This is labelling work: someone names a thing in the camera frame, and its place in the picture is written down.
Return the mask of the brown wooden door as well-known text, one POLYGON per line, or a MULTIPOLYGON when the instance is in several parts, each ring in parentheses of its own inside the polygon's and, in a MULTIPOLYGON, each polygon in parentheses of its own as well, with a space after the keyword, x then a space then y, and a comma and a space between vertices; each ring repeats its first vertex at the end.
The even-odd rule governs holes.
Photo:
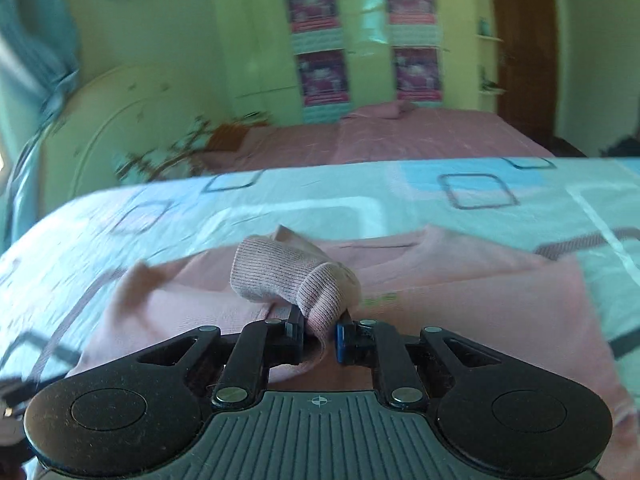
POLYGON ((555 0, 494 0, 498 115, 536 143, 553 143, 558 99, 555 0))

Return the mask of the orange striped pillow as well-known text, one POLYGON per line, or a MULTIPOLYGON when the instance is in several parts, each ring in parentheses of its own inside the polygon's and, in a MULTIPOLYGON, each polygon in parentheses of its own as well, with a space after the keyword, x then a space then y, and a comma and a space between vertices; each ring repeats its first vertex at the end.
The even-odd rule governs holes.
POLYGON ((273 132, 273 128, 258 124, 244 125, 240 122, 230 122, 215 128, 205 144, 208 152, 242 152, 262 142, 273 132))

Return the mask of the patterned light blue bedsheet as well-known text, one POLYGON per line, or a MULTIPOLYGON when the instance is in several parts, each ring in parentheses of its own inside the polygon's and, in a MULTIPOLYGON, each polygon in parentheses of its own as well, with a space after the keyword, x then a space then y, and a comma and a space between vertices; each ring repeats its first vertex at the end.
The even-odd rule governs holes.
POLYGON ((361 240, 434 224, 549 258, 575 255, 624 384, 639 387, 639 164, 469 158, 256 170, 94 192, 1 258, 1 373, 69 370, 115 282, 277 226, 361 240))

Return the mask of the cream round headboard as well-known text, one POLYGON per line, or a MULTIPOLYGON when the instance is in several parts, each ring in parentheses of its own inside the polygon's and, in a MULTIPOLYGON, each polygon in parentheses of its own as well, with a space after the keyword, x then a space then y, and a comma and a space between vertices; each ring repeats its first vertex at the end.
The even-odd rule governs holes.
POLYGON ((168 65, 120 66, 94 78, 67 102, 40 148, 39 214, 118 185, 119 154, 167 148, 203 119, 231 118, 201 76, 168 65))

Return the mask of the folded pink blanket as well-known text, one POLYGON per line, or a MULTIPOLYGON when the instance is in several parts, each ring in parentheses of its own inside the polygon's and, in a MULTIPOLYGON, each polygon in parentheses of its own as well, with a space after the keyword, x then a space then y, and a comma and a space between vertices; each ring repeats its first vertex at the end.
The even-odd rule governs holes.
POLYGON ((343 119, 384 119, 395 120, 413 112, 416 106, 404 100, 358 107, 343 116, 343 119))

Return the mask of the lower left pink poster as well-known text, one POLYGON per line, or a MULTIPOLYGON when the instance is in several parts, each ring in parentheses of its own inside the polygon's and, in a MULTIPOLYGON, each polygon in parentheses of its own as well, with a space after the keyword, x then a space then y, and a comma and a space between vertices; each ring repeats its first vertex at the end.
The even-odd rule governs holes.
POLYGON ((304 107, 349 101, 343 50, 299 54, 296 62, 304 107))

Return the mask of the corner wall shelves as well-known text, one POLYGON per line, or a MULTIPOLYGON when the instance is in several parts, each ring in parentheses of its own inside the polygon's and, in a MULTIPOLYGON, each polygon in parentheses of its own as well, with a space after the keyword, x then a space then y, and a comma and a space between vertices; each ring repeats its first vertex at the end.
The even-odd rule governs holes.
POLYGON ((480 108, 495 110, 498 97, 504 95, 504 89, 499 84, 499 58, 503 41, 497 30, 495 0, 475 0, 475 13, 480 108))

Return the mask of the pink plaid bedsheet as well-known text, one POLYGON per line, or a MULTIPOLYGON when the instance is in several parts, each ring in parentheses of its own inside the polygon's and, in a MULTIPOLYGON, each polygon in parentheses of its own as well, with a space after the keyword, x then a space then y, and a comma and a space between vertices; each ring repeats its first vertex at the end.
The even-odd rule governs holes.
POLYGON ((551 153, 495 114, 416 109, 395 120, 343 119, 333 124, 271 127, 242 152, 204 152, 212 174, 389 160, 541 157, 551 153))

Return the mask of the cream glossy wardrobe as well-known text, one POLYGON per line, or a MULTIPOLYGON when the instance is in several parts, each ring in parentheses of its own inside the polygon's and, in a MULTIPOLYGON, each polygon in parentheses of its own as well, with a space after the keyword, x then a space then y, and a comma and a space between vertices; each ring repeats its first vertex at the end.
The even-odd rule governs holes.
POLYGON ((334 122, 349 110, 397 100, 393 48, 435 48, 442 102, 482 110, 475 0, 435 0, 435 25, 392 25, 386 0, 336 0, 340 27, 293 34, 285 0, 214 0, 228 99, 238 116, 281 126, 334 122), (343 50, 349 101, 304 107, 296 56, 343 50))

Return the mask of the blue satin curtain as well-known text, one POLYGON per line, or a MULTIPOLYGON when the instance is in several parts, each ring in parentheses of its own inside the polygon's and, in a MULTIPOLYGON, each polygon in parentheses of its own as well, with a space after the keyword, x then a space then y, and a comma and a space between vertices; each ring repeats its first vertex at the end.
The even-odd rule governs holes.
POLYGON ((1 78, 36 111, 6 188, 3 247, 37 221, 42 138, 80 79, 79 39, 67 0, 1 0, 1 78))

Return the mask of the floral patterned pillow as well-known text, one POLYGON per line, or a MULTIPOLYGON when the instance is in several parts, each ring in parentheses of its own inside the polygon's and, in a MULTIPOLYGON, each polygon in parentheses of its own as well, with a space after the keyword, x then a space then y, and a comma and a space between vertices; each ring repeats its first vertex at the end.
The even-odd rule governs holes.
POLYGON ((195 119, 191 130, 168 148, 152 148, 145 153, 117 153, 113 158, 114 175, 122 185, 181 180, 208 176, 200 156, 213 134, 210 122, 195 119))

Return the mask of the lower right pink poster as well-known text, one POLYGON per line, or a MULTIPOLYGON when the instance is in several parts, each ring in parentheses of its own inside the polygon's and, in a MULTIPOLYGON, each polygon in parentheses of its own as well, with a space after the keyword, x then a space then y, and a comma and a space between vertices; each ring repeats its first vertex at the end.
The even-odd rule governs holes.
POLYGON ((442 75, 435 48, 393 48, 398 100, 413 103, 442 102, 442 75))

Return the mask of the dark wooden chair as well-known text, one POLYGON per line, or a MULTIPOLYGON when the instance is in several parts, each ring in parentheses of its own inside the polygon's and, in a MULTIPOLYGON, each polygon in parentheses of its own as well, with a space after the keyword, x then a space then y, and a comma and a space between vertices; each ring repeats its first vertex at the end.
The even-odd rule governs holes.
POLYGON ((640 140, 639 135, 625 136, 617 143, 609 146, 601 152, 602 157, 607 158, 639 158, 640 140))

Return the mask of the pink sweatshirt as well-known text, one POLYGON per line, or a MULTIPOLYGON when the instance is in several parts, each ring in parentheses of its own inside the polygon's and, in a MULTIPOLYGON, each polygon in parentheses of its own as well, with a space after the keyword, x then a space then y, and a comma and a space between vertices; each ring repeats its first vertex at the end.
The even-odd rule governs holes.
POLYGON ((439 326, 573 379, 608 404, 613 451, 639 449, 639 414, 620 382, 587 298, 579 264, 552 261, 438 226, 407 234, 312 244, 284 228, 158 266, 139 262, 114 296, 78 363, 90 370, 201 325, 225 334, 299 307, 320 347, 281 366, 273 384, 360 389, 366 374, 332 359, 349 313, 414 334, 439 326))

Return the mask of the upper left pink poster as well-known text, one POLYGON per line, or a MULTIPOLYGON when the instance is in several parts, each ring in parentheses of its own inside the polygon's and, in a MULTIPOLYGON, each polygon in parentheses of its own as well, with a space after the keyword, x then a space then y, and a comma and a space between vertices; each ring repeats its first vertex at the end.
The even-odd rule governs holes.
POLYGON ((285 0, 293 34, 340 27, 336 0, 285 0))

